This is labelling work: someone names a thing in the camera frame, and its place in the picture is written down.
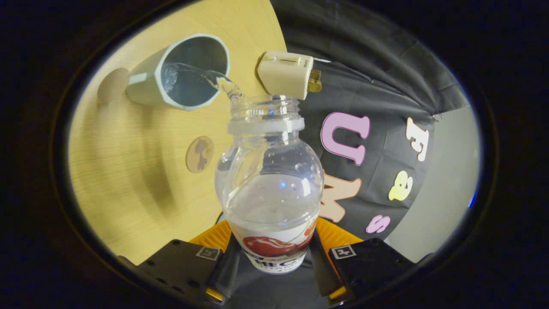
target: plastic bottle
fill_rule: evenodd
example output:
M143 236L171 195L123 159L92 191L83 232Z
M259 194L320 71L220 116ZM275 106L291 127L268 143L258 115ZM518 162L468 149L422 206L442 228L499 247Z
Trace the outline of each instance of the plastic bottle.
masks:
M297 269L318 217L324 173L299 139L299 101L288 96L231 102L234 144L221 156L216 192L236 239L252 264L268 274Z

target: bottle label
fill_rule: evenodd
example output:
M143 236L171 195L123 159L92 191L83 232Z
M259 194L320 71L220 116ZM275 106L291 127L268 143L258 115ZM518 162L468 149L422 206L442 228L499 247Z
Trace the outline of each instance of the bottle label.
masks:
M303 262L315 231L317 217L283 231L258 232L231 221L229 225L255 268L266 273L285 274L295 270Z

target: white mug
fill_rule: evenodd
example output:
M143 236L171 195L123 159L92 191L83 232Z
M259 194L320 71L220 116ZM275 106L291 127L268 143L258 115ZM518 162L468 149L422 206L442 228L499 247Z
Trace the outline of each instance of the white mug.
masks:
M131 70L126 88L126 94L131 101L192 111L211 104L219 90L196 74L184 72L178 75L177 91L168 94L161 79L162 66L165 63L184 63L228 75L229 50L217 36L195 34L156 52Z

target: round table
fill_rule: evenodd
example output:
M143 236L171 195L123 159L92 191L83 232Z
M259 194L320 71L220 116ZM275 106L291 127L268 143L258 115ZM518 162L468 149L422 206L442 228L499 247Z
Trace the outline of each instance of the round table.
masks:
M217 160L232 144L229 100L219 95L192 112L152 108L126 95L97 99L104 77L131 70L158 50L195 33L221 38L229 49L229 77L247 96L265 94L255 75L265 51L286 51L268 0L203 0L165 16L121 43L91 77L70 125L69 171L91 229L116 255L143 262L171 239L188 241L221 212L214 188ZM199 136L214 142L211 164L191 173L187 149Z

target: peach letter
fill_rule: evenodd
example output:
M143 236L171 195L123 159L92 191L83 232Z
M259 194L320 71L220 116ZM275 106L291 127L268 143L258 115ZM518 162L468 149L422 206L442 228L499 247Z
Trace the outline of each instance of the peach letter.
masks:
M353 181L346 181L324 173L324 184L329 188L325 188L322 192L319 216L339 222L345 216L345 209L337 204L336 200L356 196L362 185L362 180L357 178Z

